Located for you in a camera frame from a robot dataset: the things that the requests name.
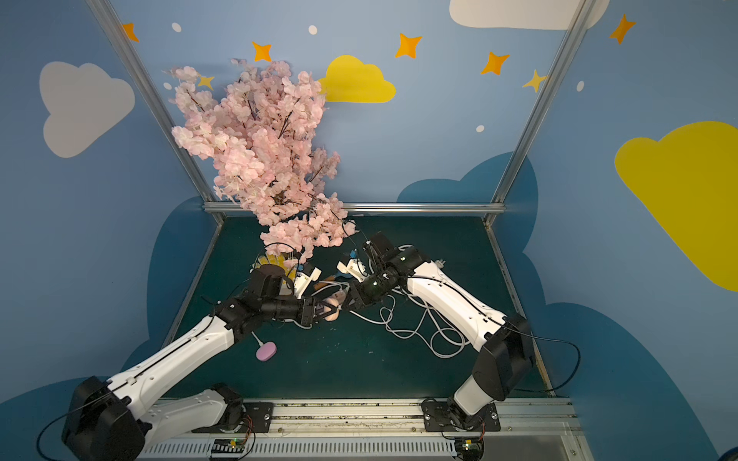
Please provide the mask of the pink earbud case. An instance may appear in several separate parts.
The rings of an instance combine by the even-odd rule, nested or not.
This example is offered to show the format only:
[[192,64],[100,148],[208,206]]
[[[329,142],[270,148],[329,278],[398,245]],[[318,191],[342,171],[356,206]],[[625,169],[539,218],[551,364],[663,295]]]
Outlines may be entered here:
[[345,294],[343,292],[338,292],[323,300],[324,305],[326,305],[326,317],[324,318],[325,321],[332,322],[339,317],[345,299]]

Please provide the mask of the pink charger with white cable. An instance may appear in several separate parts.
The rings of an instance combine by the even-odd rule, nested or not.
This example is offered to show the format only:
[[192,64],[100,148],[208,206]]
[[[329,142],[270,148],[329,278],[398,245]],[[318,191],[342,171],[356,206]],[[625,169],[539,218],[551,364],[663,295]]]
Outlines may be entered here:
[[405,290],[394,289],[368,312],[349,310],[348,313],[382,328],[395,339],[425,346],[439,359],[458,357],[471,345],[460,329],[453,327],[434,307]]

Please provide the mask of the purple earbud case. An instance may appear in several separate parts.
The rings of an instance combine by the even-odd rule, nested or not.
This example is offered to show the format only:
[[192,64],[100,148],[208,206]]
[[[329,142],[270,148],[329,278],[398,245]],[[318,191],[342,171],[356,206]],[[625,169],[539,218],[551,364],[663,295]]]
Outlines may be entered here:
[[256,353],[257,360],[261,362],[269,361],[272,357],[276,355],[277,351],[278,348],[274,342],[269,341],[261,343]]

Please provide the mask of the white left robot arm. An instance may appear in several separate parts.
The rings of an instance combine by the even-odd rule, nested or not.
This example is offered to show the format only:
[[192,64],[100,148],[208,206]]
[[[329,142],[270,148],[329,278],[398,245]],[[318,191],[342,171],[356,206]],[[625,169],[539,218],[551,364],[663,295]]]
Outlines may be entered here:
[[243,399],[227,385],[159,405],[171,388],[263,323],[302,328],[324,317],[326,304],[306,296],[319,280],[308,265],[290,280],[282,267],[255,269],[244,291],[220,301],[189,332],[140,364],[107,380],[88,378],[74,390],[61,439],[79,460],[134,460],[145,449],[194,429],[250,430]]

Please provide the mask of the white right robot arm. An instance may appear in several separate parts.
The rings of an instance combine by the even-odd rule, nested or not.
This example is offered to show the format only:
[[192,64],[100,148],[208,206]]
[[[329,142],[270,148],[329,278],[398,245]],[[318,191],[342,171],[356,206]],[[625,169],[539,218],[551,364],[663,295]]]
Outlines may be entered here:
[[525,317],[507,316],[489,307],[415,247],[393,247],[381,232],[364,249],[371,261],[369,269],[349,255],[337,264],[340,273],[353,278],[347,307],[369,307],[393,289],[403,288],[438,312],[478,353],[469,378],[450,399],[457,413],[473,416],[494,401],[504,401],[535,367],[534,339]]

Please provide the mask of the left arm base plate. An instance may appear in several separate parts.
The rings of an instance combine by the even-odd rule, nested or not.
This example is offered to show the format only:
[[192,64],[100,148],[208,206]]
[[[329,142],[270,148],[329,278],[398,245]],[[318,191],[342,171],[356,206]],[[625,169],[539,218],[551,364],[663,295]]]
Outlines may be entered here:
[[234,433],[268,433],[275,405],[268,401],[246,401],[236,408],[236,418],[230,428]]

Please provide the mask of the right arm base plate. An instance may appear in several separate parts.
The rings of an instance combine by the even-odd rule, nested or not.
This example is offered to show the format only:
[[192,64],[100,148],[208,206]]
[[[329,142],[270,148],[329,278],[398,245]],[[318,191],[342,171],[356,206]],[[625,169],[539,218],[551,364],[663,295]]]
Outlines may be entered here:
[[420,403],[427,432],[500,431],[501,422],[495,403],[488,403],[477,413],[466,414],[456,403],[424,399]]

